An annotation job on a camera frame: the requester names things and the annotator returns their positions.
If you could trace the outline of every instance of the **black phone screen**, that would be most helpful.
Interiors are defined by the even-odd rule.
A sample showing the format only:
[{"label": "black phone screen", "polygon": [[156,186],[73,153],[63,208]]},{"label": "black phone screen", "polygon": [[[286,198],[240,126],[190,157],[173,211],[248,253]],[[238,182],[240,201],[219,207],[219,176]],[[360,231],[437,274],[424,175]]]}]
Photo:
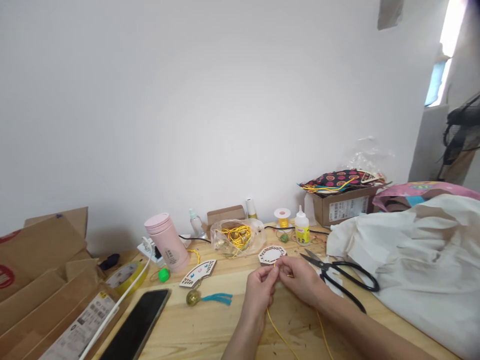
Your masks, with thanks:
[{"label": "black phone screen", "polygon": [[138,359],[169,297],[169,289],[144,293],[100,360]]}]

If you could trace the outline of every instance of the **green bead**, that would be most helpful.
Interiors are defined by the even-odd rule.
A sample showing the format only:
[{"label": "green bead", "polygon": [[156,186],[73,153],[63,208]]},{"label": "green bead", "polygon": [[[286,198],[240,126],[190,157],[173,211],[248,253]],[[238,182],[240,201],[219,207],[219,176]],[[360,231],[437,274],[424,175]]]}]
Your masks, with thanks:
[{"label": "green bead", "polygon": [[167,268],[163,268],[158,272],[158,278],[162,283],[170,279],[170,271]]},{"label": "green bead", "polygon": [[282,243],[288,243],[289,240],[290,240],[290,239],[289,239],[289,236],[288,236],[286,233],[283,233],[283,234],[280,236],[280,241],[281,241]]}]

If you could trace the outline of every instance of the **pink thermos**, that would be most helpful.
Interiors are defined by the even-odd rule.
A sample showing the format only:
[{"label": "pink thermos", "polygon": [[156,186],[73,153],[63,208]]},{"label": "pink thermos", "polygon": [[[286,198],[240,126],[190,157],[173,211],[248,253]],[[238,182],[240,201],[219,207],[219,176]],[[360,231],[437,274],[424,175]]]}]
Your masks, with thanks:
[{"label": "pink thermos", "polygon": [[190,262],[190,256],[175,230],[170,214],[162,212],[155,215],[145,221],[144,226],[170,271],[178,273],[185,269]]}]

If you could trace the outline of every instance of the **glue bottle cap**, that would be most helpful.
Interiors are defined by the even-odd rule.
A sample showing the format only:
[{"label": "glue bottle cap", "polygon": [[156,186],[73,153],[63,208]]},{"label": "glue bottle cap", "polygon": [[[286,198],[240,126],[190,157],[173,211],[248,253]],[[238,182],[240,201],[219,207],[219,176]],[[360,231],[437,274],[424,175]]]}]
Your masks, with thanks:
[{"label": "glue bottle cap", "polygon": [[296,215],[299,217],[299,218],[304,218],[306,215],[305,213],[302,211],[302,205],[300,205],[300,211],[296,213]]},{"label": "glue bottle cap", "polygon": [[193,208],[190,208],[188,211],[190,211],[190,219],[195,219],[197,217],[197,213]]}]

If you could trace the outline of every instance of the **clear plastic bag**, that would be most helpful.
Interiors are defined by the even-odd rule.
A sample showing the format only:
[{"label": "clear plastic bag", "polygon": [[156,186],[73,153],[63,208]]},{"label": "clear plastic bag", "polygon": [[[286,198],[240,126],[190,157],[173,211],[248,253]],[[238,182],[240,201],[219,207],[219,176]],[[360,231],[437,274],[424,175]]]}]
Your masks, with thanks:
[{"label": "clear plastic bag", "polygon": [[[237,247],[229,239],[228,234],[222,231],[239,228],[241,226],[249,227],[250,236],[248,241],[246,238],[242,241],[242,234],[231,234],[235,239],[240,239],[240,242],[244,243],[244,245]],[[266,241],[264,223],[255,218],[218,221],[210,228],[210,240],[212,248],[220,251],[223,256],[229,259],[256,254]]]},{"label": "clear plastic bag", "polygon": [[381,148],[373,136],[364,137],[355,142],[355,147],[343,152],[336,171],[361,169],[385,176],[385,168],[394,157],[393,151]]}]

